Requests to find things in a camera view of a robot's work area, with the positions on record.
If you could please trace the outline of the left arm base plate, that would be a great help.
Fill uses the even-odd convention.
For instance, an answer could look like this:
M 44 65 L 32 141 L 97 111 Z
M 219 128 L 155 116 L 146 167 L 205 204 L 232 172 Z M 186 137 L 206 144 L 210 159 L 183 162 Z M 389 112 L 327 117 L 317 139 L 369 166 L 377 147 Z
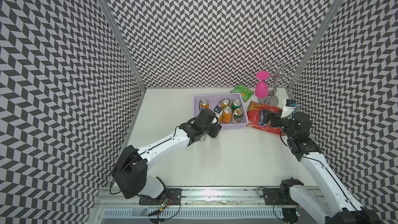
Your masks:
M 171 201 L 170 205 L 180 205 L 181 188 L 167 188 L 157 198 L 140 196 L 139 205 L 160 206 L 165 200 Z

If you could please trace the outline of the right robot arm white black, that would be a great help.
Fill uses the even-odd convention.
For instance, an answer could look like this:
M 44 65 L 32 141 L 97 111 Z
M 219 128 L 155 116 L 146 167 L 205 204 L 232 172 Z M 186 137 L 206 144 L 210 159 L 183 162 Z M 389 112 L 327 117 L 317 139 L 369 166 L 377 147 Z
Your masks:
M 312 121 L 308 114 L 293 112 L 283 117 L 263 109 L 260 122 L 280 130 L 280 136 L 287 137 L 287 146 L 305 169 L 310 173 L 326 201 L 322 202 L 294 178 L 281 181 L 279 190 L 264 189 L 267 205 L 298 205 L 306 210 L 319 224 L 380 224 L 375 211 L 364 207 L 338 179 L 329 166 L 320 147 L 309 136 Z

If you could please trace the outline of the green can gold top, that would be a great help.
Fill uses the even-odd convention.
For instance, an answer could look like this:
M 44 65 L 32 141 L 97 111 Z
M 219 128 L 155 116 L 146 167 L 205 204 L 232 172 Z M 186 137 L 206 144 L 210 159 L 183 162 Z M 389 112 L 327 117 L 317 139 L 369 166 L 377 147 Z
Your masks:
M 243 110 L 241 108 L 236 108 L 233 112 L 233 120 L 235 123 L 241 123 L 243 119 Z

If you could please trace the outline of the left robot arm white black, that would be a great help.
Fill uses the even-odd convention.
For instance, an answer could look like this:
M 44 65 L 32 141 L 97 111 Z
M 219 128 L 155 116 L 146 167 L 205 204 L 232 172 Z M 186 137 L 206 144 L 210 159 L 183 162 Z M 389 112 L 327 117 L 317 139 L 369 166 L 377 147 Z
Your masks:
M 221 130 L 216 113 L 205 108 L 194 118 L 177 126 L 174 132 L 150 145 L 123 149 L 111 176 L 111 185 L 116 184 L 126 199 L 146 196 L 158 199 L 165 195 L 167 187 L 158 177 L 148 171 L 163 157 L 186 148 L 207 136 L 216 138 Z

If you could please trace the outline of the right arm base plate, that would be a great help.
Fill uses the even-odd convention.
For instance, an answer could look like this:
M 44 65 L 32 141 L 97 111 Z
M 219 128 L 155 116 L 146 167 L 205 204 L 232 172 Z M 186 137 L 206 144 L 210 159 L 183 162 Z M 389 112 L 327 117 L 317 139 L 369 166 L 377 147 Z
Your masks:
M 284 205 L 284 206 L 294 206 L 298 205 L 296 202 L 291 199 L 286 199 L 280 196 L 279 189 L 276 188 L 263 188 L 262 189 L 263 198 L 265 201 L 265 205 Z

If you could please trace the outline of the orange fanta can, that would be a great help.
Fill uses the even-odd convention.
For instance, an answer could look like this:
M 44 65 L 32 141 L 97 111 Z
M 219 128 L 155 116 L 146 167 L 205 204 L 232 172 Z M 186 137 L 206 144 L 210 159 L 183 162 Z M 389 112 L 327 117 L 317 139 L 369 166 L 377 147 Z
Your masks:
M 206 99 L 201 99 L 199 102 L 199 110 L 209 109 L 209 102 Z

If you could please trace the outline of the lavender plastic basket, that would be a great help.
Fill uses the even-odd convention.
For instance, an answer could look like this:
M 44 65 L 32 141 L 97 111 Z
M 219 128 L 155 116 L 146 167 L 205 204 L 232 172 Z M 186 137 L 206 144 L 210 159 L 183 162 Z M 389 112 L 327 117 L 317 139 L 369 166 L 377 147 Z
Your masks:
M 244 106 L 244 101 L 240 93 L 219 93 L 219 94 L 197 94 L 193 96 L 193 115 L 197 116 L 200 113 L 200 101 L 205 99 L 209 102 L 209 108 L 213 110 L 217 105 L 220 106 L 220 101 L 223 99 L 229 99 L 231 102 L 234 100 L 241 101 L 241 108 L 243 111 L 243 118 L 241 122 L 235 123 L 232 118 L 230 123 L 221 123 L 222 130 L 242 129 L 248 124 L 247 110 Z

